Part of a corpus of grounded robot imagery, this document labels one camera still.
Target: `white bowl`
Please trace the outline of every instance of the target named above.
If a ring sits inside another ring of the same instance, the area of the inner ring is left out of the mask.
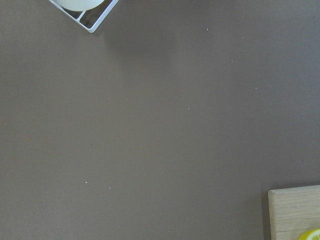
[[[86,11],[100,5],[104,0],[55,0],[65,9],[71,11]]]

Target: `lemon slice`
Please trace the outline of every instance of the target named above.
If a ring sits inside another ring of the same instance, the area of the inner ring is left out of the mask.
[[[298,240],[320,240],[320,229],[306,231]]]

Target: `yellow lemon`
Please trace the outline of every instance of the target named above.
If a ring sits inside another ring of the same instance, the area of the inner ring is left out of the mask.
[[[298,240],[320,240],[320,229],[306,231]]]

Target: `wooden cutting board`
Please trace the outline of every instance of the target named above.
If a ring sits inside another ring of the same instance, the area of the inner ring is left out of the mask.
[[[320,185],[270,190],[272,240],[297,240],[311,229],[320,229]]]

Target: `white wire rack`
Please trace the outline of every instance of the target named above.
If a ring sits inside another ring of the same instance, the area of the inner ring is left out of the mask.
[[[64,12],[69,18],[76,21],[81,27],[86,29],[89,33],[93,33],[110,11],[114,8],[118,0],[105,0],[100,6],[88,11],[72,12],[64,9],[55,0],[49,0],[59,10]]]

